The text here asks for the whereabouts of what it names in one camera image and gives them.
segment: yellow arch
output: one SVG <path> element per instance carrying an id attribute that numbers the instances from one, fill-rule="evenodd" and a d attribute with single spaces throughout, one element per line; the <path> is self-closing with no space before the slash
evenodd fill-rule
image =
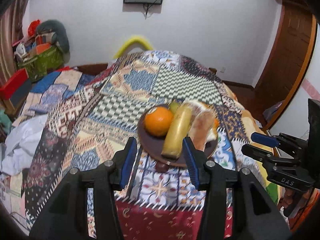
<path id="1" fill-rule="evenodd" d="M 124 53 L 124 51 L 131 46 L 134 43 L 139 43 L 141 44 L 145 50 L 153 50 L 153 47 L 150 45 L 150 43 L 143 38 L 142 36 L 133 36 L 130 39 L 128 39 L 122 46 L 121 48 L 118 50 L 118 52 L 113 56 L 113 58 L 119 58 L 122 56 L 122 54 Z"/>

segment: baseboard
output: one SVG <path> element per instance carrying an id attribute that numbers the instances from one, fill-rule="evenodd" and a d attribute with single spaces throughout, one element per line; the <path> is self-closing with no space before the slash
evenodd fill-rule
<path id="1" fill-rule="evenodd" d="M 253 90 L 253 86 L 250 86 L 250 85 L 247 85 L 247 84 L 241 84 L 241 83 L 232 82 L 232 81 L 226 81 L 226 80 L 223 80 L 223 82 L 224 82 L 227 86 L 248 88 L 248 89 L 250 89 L 250 90 Z"/>

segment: brown plate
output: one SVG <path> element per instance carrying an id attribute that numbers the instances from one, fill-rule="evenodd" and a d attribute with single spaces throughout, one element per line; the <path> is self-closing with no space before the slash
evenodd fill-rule
<path id="1" fill-rule="evenodd" d="M 175 166 L 175 167 L 186 167 L 186 161 L 184 159 L 183 154 L 180 155 L 178 160 L 172 160 L 164 158 L 161 155 L 163 144 L 164 144 L 164 137 L 163 138 L 157 138 L 151 136 L 144 128 L 144 118 L 146 116 L 146 112 L 143 113 L 143 115 L 140 117 L 138 122 L 138 136 L 140 143 L 143 147 L 143 149 L 155 160 L 160 161 L 161 163 Z M 214 153 L 216 147 L 218 144 L 218 140 L 213 140 L 210 142 L 207 142 L 204 149 L 204 154 L 210 158 L 212 154 Z"/>

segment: door frame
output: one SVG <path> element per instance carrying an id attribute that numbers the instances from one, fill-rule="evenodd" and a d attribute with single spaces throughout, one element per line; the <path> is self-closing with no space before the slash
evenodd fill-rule
<path id="1" fill-rule="evenodd" d="M 283 18 L 284 18 L 284 6 L 282 5 L 282 9 L 281 9 L 281 17 L 280 17 L 280 21 L 279 21 L 279 26 L 278 26 L 278 30 L 277 30 L 277 34 L 276 34 L 276 38 L 275 38 L 275 42 L 274 45 L 272 47 L 272 50 L 270 52 L 270 56 L 268 58 L 268 61 L 266 63 L 266 66 L 259 78 L 259 81 L 257 82 L 257 85 L 255 86 L 255 88 L 257 88 L 261 82 L 262 79 L 264 77 L 264 75 L 267 72 L 267 69 L 270 67 L 271 64 L 271 59 L 276 51 L 277 48 L 277 42 L 280 36 L 280 32 L 282 29 L 282 24 L 283 24 Z M 291 100 L 293 99 L 293 97 L 295 96 L 296 92 L 298 91 L 303 78 L 308 70 L 310 61 L 311 61 L 311 57 L 312 57 L 312 53 L 313 53 L 313 49 L 315 46 L 315 42 L 316 42 L 316 33 L 317 33 L 317 20 L 315 18 L 314 15 L 312 15 L 312 26 L 311 26 L 311 35 L 310 35 L 310 41 L 309 41 L 309 45 L 308 45 L 308 49 L 307 49 L 307 53 L 306 56 L 304 58 L 302 67 L 300 69 L 300 72 L 297 76 L 296 81 L 294 82 L 291 90 L 289 91 L 287 97 L 285 98 L 285 100 L 282 102 L 281 106 L 279 107 L 279 109 L 275 112 L 275 114 L 272 116 L 271 120 L 267 123 L 266 126 L 262 127 L 262 130 L 265 132 L 266 130 L 270 129 L 275 123 L 276 121 L 280 118 L 280 116 L 283 114 L 283 112 L 287 109 L 288 105 L 290 104 Z"/>

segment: orange box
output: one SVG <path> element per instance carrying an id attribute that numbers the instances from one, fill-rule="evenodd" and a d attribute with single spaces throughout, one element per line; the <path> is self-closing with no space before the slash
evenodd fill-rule
<path id="1" fill-rule="evenodd" d="M 39 55 L 40 53 L 44 52 L 45 50 L 49 49 L 51 46 L 50 43 L 44 43 L 44 44 L 40 44 L 36 46 L 36 52 L 37 55 Z"/>

